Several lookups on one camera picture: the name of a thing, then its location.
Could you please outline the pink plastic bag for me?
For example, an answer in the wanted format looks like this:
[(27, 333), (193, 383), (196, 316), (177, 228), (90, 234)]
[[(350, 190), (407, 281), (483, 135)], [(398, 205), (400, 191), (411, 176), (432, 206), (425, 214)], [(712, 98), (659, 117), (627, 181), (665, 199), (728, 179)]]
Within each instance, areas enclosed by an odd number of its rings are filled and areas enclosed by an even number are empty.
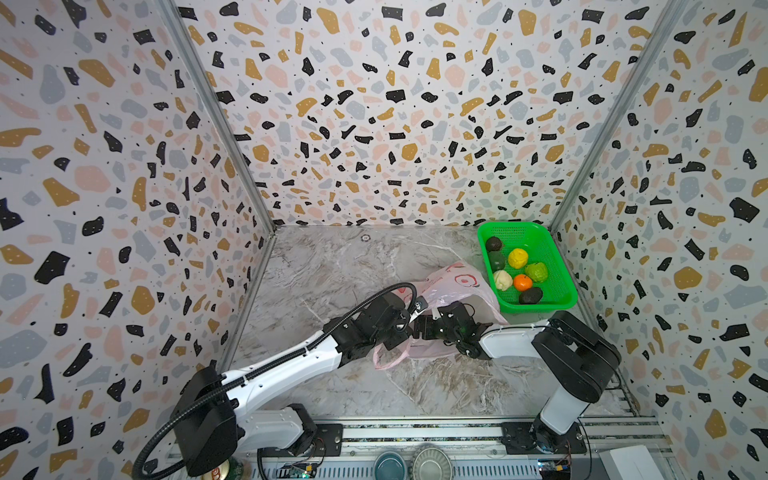
[[(508, 325), (491, 286), (482, 274), (470, 265), (456, 262), (427, 276), (423, 281), (414, 283), (417, 293), (428, 304), (425, 311), (430, 316), (438, 307), (447, 307), (454, 301), (461, 301), (476, 309), (473, 314), (480, 323)], [(385, 359), (385, 347), (377, 346), (373, 350), (373, 364), (376, 370), (388, 370), (406, 359), (434, 360), (453, 356), (457, 353), (453, 346), (442, 340), (409, 338), (395, 348), (398, 355), (388, 355)]]

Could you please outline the beige pear fruit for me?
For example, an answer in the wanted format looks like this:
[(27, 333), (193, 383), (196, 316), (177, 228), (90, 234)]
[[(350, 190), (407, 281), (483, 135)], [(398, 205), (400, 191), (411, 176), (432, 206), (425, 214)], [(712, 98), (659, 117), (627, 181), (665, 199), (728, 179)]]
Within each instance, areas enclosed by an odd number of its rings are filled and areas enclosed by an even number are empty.
[(498, 270), (493, 273), (493, 282), (497, 291), (507, 291), (514, 285), (513, 277), (506, 270)]

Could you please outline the dark green lime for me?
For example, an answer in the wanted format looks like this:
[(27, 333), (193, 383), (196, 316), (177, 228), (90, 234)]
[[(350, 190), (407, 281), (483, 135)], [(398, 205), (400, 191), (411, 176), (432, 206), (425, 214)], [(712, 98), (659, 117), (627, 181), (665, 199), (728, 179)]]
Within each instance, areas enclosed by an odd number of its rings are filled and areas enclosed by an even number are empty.
[(488, 253), (488, 261), (492, 272), (504, 270), (507, 265), (507, 256), (500, 250), (490, 251)]

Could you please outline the orange fruit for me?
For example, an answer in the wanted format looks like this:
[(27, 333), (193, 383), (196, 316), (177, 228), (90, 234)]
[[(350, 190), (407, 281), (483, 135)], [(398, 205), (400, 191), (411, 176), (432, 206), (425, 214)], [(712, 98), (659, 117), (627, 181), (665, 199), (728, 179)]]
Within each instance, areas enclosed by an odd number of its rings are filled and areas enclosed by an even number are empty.
[(518, 292), (525, 292), (533, 287), (533, 280), (525, 274), (518, 274), (513, 278), (513, 286)]

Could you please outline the dark avocado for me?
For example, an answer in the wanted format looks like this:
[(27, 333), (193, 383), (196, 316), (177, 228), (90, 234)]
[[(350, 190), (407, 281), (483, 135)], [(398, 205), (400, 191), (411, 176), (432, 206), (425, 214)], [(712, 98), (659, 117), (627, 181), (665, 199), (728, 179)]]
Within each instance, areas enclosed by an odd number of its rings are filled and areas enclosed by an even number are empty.
[(519, 294), (518, 302), (520, 305), (536, 305), (541, 302), (543, 291), (539, 287), (531, 287)]

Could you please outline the dark purple mangosteen fruit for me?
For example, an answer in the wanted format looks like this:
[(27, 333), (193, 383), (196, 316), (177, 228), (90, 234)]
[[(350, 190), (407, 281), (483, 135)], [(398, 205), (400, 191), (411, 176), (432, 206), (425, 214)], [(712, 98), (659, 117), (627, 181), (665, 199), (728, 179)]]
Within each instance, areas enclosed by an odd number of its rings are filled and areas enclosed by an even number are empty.
[(497, 252), (503, 248), (503, 242), (496, 236), (492, 236), (485, 241), (485, 249), (488, 252)]

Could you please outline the yellow lemon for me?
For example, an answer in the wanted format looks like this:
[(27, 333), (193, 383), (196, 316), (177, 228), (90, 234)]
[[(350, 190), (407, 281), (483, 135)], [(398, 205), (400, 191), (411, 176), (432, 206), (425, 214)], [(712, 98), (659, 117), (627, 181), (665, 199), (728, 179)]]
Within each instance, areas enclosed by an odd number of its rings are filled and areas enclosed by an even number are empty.
[(515, 248), (509, 253), (507, 262), (511, 268), (522, 270), (529, 262), (529, 254), (522, 248)]

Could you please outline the green custard apple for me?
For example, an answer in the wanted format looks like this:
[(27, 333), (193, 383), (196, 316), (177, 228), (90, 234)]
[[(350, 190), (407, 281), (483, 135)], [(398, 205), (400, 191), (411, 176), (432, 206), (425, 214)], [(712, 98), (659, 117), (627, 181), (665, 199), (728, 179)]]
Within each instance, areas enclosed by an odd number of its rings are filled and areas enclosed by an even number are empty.
[(549, 270), (543, 262), (529, 263), (525, 268), (525, 275), (533, 283), (543, 283), (549, 278)]

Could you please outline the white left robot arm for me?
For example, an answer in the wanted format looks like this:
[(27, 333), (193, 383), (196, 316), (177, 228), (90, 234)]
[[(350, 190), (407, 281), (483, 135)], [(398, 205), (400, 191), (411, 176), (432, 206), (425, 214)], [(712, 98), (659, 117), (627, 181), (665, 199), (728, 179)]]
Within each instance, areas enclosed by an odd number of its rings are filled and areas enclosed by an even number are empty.
[(305, 407), (294, 404), (267, 412), (263, 405), (292, 388), (365, 358), (377, 346), (393, 349), (411, 336), (410, 323), (426, 308), (414, 285), (398, 285), (369, 297), (336, 317), (310, 338), (265, 361), (220, 374), (206, 367), (181, 391), (171, 419), (181, 454), (177, 469), (191, 477), (209, 473), (241, 445), (299, 455), (317, 427)]

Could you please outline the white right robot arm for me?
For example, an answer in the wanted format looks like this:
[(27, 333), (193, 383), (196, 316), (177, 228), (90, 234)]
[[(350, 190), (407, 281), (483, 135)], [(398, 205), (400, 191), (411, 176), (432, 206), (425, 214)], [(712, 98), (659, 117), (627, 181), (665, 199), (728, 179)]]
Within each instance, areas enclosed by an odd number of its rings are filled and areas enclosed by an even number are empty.
[(618, 349), (568, 311), (530, 325), (479, 323), (456, 301), (415, 319), (414, 336), (438, 340), (476, 360), (538, 358), (559, 386), (537, 414), (531, 435), (539, 444), (564, 437), (619, 375)]

